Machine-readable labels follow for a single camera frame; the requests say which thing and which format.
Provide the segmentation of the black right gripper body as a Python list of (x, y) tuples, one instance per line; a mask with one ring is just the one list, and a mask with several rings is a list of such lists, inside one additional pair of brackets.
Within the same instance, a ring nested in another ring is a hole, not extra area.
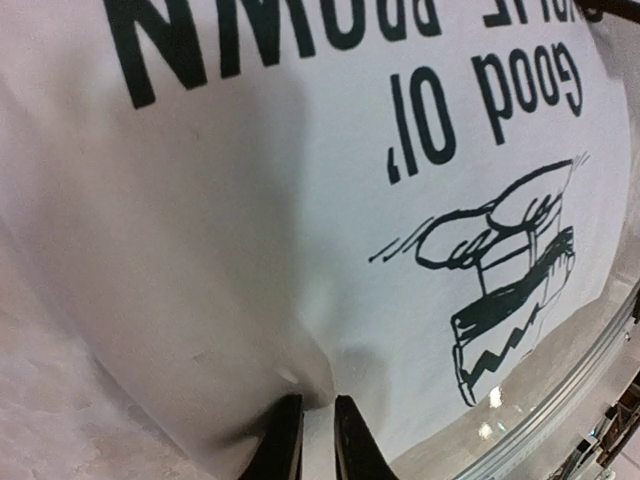
[(639, 24), (639, 2), (632, 0), (583, 0), (582, 8), (602, 12)]

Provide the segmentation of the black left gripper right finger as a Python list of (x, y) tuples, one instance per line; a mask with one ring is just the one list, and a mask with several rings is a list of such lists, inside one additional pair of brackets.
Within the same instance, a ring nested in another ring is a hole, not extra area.
[(334, 452), (339, 480), (398, 480), (351, 396), (339, 395), (334, 409)]

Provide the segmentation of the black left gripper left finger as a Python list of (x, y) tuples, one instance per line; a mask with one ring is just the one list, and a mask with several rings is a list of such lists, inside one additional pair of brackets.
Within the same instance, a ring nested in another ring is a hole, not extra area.
[(275, 403), (265, 434), (239, 480), (297, 480), (302, 473), (303, 396)]

